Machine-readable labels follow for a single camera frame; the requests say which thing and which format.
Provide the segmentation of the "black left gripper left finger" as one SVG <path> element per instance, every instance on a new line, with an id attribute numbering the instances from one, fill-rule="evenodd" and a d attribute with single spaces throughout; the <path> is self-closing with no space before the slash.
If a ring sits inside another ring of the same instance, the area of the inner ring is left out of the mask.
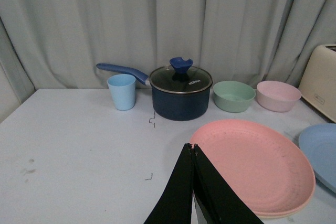
<path id="1" fill-rule="evenodd" d="M 184 144 L 166 187 L 145 223 L 191 223 L 194 166 Z"/>

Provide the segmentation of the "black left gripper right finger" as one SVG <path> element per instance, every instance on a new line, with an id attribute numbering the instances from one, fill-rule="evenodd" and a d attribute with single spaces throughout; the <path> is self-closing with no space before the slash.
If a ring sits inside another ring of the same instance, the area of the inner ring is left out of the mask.
<path id="1" fill-rule="evenodd" d="M 210 223 L 262 223 L 197 144 L 193 153 L 193 190 L 205 219 Z"/>

